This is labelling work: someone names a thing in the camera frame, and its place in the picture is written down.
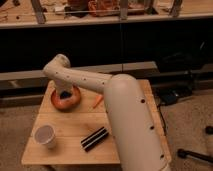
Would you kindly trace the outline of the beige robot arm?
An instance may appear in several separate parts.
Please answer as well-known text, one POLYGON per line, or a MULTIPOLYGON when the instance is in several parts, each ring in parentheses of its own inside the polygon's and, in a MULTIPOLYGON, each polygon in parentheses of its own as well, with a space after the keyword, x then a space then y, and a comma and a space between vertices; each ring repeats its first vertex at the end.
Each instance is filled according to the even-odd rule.
POLYGON ((145 93, 134 77, 75 70, 62 54, 43 73, 55 83, 51 102, 58 110, 77 105, 81 88, 103 95, 123 171, 171 171, 145 93))

